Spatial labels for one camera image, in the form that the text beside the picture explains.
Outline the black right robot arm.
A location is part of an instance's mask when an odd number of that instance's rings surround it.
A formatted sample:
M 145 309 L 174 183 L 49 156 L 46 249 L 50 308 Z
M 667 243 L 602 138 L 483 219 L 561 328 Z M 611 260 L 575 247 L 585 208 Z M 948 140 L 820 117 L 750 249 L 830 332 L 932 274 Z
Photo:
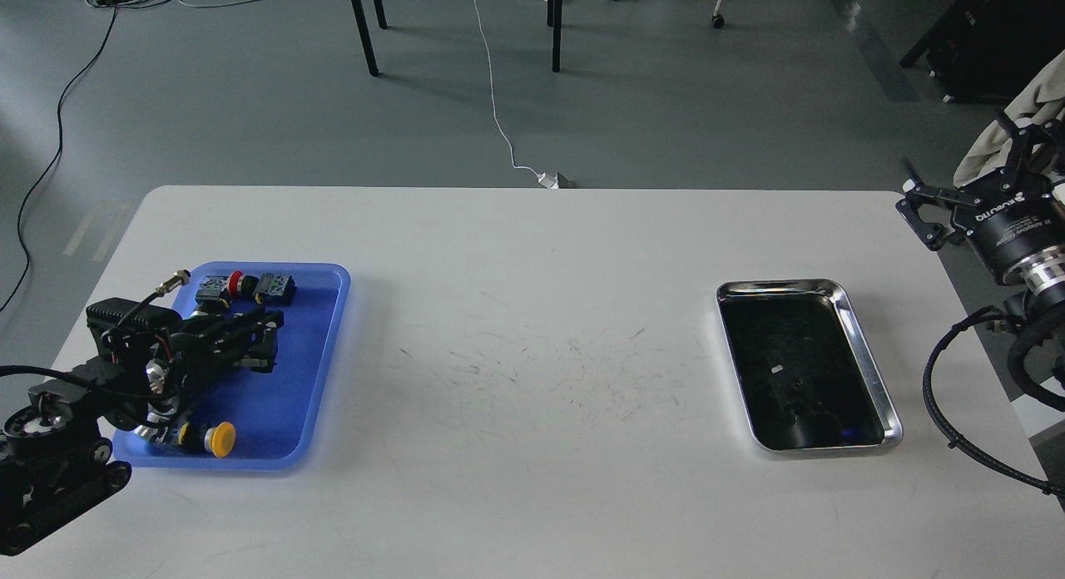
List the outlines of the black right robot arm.
M 921 245 L 928 250 L 966 245 L 996 285 L 1017 287 L 1001 305 L 971 311 L 936 341 L 921 374 L 922 401 L 949 447 L 1007 479 L 1062 499 L 1060 482 L 1016 469 L 966 439 L 934 392 L 940 355 L 966 330 L 983 326 L 1012 337 L 1003 362 L 995 366 L 998 382 L 1053 411 L 1064 408 L 1062 390 L 1047 387 L 1028 371 L 1028 355 L 1035 349 L 1046 344 L 1063 348 L 1064 219 L 1063 203 L 1055 196 L 1063 185 L 1063 125 L 1056 119 L 1015 121 L 1004 111 L 997 113 L 996 123 L 1007 136 L 1007 158 L 961 187 L 932 186 L 912 162 L 902 162 L 908 178 L 895 210 Z

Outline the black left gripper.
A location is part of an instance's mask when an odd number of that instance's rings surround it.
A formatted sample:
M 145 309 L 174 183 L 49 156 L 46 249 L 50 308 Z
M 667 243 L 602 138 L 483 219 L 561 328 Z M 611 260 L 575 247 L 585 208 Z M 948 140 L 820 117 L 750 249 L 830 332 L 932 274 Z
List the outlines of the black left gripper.
M 155 362 L 162 364 L 162 378 L 150 377 L 150 393 L 155 400 L 191 401 L 225 374 L 273 373 L 278 345 L 271 343 L 271 332 L 283 324 L 282 310 L 265 307 L 232 316 L 203 314 L 189 319 L 167 311 L 150 328 L 150 337 L 157 341 Z

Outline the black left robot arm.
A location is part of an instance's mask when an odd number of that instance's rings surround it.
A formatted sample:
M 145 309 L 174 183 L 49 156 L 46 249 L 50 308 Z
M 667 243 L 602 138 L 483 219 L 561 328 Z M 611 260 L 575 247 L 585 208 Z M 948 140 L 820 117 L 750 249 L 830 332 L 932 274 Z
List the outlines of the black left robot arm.
M 5 364 L 4 377 L 36 375 L 29 404 L 2 425 L 2 553 L 14 557 L 121 491 L 131 465 L 113 460 L 98 423 L 180 453 L 224 458 L 235 427 L 194 423 L 191 414 L 223 374 L 268 374 L 276 335 L 296 284 L 289 275 L 208 276 L 189 316 L 155 300 L 190 283 L 179 270 L 141 301 L 87 307 L 95 358 L 61 373 Z

